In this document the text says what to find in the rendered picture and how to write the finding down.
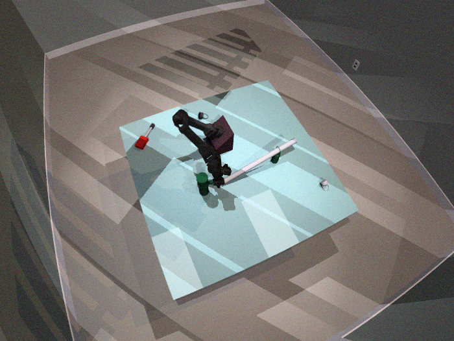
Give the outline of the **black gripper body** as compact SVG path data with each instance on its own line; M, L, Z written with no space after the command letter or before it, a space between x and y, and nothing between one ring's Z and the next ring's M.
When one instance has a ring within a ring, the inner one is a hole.
M215 176L215 178L213 179L214 186L225 184L224 178L221 176L221 169L222 169L222 165L219 166L217 173L213 174L213 176Z

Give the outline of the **dark green cylinder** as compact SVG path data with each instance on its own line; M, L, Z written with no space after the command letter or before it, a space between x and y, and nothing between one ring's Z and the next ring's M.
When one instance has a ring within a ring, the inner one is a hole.
M198 182L198 186L199 187L205 187L208 184L208 175L205 172L200 172L200 173L197 174L196 180ZM199 193L202 196L206 196L209 193L209 190L208 190L208 188L199 189Z

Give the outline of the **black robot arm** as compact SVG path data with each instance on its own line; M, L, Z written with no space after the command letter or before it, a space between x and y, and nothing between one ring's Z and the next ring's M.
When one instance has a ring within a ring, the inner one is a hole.
M205 136L210 137L215 134L219 138L225 133L223 127L218 125L216 122L213 124L202 123L201 121L188 116L187 112L183 109L179 109L173 115L173 123L178 128L181 134L184 134L191 142L198 148L205 164L208 166L208 172L211 174L217 173L219 166L221 165L221 155L219 151L215 151L214 147L207 142L204 142L197 136L189 126L196 128L204 133ZM182 126L179 126L182 124ZM224 164L221 169L221 176L230 176L232 170L228 167L228 164Z

